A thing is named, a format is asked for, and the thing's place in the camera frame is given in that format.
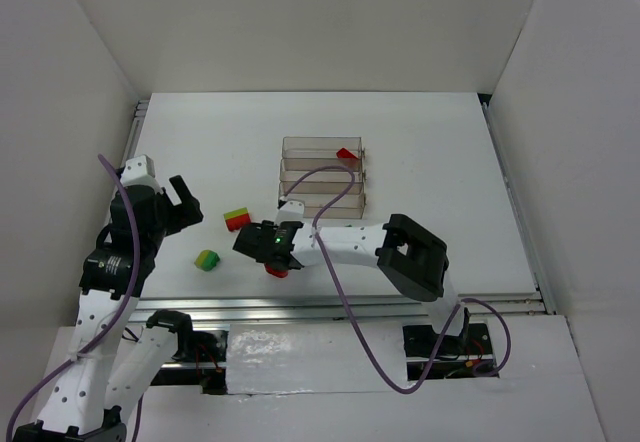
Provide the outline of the red lego brick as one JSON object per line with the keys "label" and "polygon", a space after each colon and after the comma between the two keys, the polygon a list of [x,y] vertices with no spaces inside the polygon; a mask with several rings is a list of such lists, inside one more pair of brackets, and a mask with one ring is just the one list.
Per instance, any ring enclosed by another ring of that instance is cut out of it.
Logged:
{"label": "red lego brick", "polygon": [[347,148],[340,148],[336,152],[336,157],[343,160],[358,160],[358,157]]}

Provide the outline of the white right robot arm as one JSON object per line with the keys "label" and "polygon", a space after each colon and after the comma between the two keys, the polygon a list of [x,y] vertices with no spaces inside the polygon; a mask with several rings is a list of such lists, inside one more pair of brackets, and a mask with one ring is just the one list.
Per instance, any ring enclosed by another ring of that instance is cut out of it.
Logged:
{"label": "white right robot arm", "polygon": [[233,250],[276,272],[326,262],[377,269],[401,295],[422,304],[436,334],[461,338],[467,332],[468,315],[448,275],[446,243],[406,215],[355,227],[251,223],[240,230]]}

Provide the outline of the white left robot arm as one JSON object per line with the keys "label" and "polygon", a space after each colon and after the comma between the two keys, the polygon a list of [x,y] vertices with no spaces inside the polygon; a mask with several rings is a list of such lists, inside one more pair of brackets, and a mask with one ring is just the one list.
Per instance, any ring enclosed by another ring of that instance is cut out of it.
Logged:
{"label": "white left robot arm", "polygon": [[192,345],[191,318],[162,309],[147,319],[128,358],[114,364],[162,242],[204,219],[181,176],[169,180],[177,204],[147,172],[124,170],[116,179],[109,221],[83,263],[67,359],[53,372],[55,385],[36,418],[38,434],[61,441],[123,440],[129,415],[160,367]]}

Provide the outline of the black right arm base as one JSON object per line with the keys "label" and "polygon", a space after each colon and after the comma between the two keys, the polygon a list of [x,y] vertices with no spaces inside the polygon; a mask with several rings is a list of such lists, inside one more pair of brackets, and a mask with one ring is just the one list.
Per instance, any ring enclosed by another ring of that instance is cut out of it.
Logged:
{"label": "black right arm base", "polygon": [[[402,331],[407,357],[426,358],[431,354],[438,335],[430,325],[405,325]],[[492,355],[493,347],[488,327],[484,323],[471,323],[463,342],[446,336],[437,352],[437,357],[445,360],[458,360],[471,356],[485,358]]]}

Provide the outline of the red and green lego piece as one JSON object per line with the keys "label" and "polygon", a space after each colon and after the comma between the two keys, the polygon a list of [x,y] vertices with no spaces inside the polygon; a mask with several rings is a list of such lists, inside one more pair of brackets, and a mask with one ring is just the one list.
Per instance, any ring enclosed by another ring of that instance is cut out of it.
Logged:
{"label": "red and green lego piece", "polygon": [[268,264],[265,264],[264,268],[265,268],[265,270],[266,270],[266,272],[268,274],[270,274],[271,276],[274,276],[276,278],[280,278],[280,279],[287,277],[288,273],[289,273],[288,270],[279,270],[279,269],[271,267]]}

